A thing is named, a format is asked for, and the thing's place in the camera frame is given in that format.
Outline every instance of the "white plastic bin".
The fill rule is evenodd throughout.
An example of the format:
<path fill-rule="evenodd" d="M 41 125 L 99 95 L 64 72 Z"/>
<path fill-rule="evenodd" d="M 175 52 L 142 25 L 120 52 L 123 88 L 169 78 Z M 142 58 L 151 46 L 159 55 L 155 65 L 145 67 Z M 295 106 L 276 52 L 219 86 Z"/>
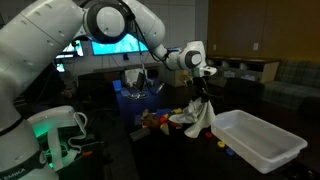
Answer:
<path fill-rule="evenodd" d="M 218 114 L 211 131 L 263 174 L 293 160 L 308 145 L 304 139 L 240 110 Z"/>

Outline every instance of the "desk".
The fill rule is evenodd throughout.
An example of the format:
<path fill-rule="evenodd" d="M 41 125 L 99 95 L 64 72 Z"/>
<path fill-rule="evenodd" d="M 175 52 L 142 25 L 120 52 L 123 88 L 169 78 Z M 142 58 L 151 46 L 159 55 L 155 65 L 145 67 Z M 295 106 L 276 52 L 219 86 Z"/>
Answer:
<path fill-rule="evenodd" d="M 121 117 L 132 131 L 134 116 L 144 109 L 183 108 L 195 96 L 193 88 L 166 86 L 159 95 L 150 95 L 144 100 L 125 99 L 119 93 L 117 101 Z M 262 175 L 237 155 L 228 156 L 217 147 L 218 139 L 204 136 L 206 130 L 197 139 L 187 138 L 183 130 L 171 130 L 170 136 L 154 130 L 151 135 L 131 142 L 141 180 L 288 179 L 281 170 Z"/>

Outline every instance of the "white cloth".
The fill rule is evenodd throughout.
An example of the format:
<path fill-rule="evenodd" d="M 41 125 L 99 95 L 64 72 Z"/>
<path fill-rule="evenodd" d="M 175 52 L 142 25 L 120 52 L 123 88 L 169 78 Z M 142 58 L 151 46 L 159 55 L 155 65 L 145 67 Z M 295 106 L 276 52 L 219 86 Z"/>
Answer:
<path fill-rule="evenodd" d="M 194 123 L 184 134 L 190 138 L 197 138 L 202 128 L 207 128 L 214 121 L 215 114 L 210 101 L 201 103 L 201 98 L 190 102 L 183 109 L 183 114 L 172 115 L 169 120 L 175 123 Z"/>

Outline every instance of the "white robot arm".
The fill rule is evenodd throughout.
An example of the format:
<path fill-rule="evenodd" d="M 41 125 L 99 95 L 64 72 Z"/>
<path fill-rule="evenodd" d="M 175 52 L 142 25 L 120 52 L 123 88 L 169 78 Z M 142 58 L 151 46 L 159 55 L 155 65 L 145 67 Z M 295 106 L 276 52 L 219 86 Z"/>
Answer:
<path fill-rule="evenodd" d="M 200 41 L 179 51 L 164 48 L 164 24 L 136 0 L 100 2 L 89 9 L 71 0 L 37 0 L 0 30 L 0 180 L 58 179 L 42 165 L 31 124 L 21 119 L 13 101 L 72 40 L 87 36 L 115 43 L 127 33 L 143 41 L 169 69 L 188 69 L 197 77 L 216 72 L 206 65 Z M 38 167 L 24 168 L 37 159 Z"/>

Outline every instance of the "gray wall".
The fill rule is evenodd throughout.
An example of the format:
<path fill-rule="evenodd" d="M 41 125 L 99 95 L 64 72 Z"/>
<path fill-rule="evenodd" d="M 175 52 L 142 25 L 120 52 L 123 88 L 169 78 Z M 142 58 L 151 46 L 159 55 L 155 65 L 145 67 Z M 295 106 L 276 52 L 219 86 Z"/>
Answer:
<path fill-rule="evenodd" d="M 5 22 L 12 19 L 34 0 L 0 1 L 0 12 Z M 165 47 L 184 48 L 192 40 L 207 41 L 207 7 L 208 0 L 140 0 L 150 8 L 166 26 Z M 65 60 L 65 68 L 73 75 L 91 73 L 96 69 L 112 68 L 140 64 L 139 54 L 130 53 L 129 61 L 124 61 L 122 55 L 93 56 L 90 42 L 82 43 L 84 57 Z M 149 53 L 143 53 L 146 63 L 153 63 Z"/>

